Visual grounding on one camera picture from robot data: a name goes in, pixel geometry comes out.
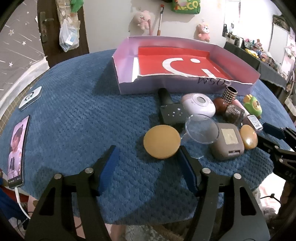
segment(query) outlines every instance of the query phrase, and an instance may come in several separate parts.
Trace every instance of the silver screw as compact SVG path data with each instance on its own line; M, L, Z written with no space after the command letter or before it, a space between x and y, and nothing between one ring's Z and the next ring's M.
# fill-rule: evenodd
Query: silver screw
M87 167L84 171L85 171L86 173L92 173L94 170L93 170L93 168L91 168L91 167Z
M202 172L205 173L205 174L210 174L211 170L209 168L205 167L205 168L202 169Z
M242 178L242 176L239 173L235 173L233 176L236 179L241 179Z
M57 173L56 175L54 175L54 179L60 179L62 177L62 174Z

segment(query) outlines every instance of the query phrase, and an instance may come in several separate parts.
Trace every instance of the phone screen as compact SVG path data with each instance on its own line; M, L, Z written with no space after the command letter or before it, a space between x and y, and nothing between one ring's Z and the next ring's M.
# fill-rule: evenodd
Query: phone screen
M8 187L14 188L23 183L23 150L29 122L29 115L18 123L12 133L8 156Z

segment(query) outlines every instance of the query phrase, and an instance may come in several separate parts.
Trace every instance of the pink bear plush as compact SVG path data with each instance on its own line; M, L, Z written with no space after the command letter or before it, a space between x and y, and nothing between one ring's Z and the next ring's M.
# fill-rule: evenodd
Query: pink bear plush
M133 20L142 30L145 30L149 29L148 20L151 20L151 16L149 11L145 10L143 12L137 12L133 17Z
M206 25L203 24L203 21L202 21L202 24L199 24L198 25L198 30L199 30L199 40L201 41L205 41L205 42L209 42L210 41L210 30Z

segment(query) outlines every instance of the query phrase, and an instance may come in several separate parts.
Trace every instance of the door handle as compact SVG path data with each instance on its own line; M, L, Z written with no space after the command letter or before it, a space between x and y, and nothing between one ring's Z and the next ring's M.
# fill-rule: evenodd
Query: door handle
M41 30L41 42L47 42L47 30L46 30L46 23L53 21L53 18L46 18L45 12L40 12L40 30Z

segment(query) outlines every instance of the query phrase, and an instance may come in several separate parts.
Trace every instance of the blue tablecloth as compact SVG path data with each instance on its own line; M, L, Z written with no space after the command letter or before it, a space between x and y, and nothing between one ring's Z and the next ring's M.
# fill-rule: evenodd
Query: blue tablecloth
M116 145L120 149L119 164L108 189L98 198L106 223L168 223L191 218L197 200L187 189L177 161L174 157L156 160L142 144L145 133L159 124L158 97L120 95L111 62L113 52L70 59L40 78L33 89L43 87L41 98L23 111L14 111L0 137L0 167L7 170L15 124L31 115L22 188L33 197L41 196L55 173L77 174L110 145ZM262 105L262 123L295 129L287 112L261 81L256 82L252 94ZM182 95L172 96L178 101ZM283 141L279 145L289 149ZM209 154L201 163L218 174L241 173L251 189L273 169L268 155L258 148L225 162Z

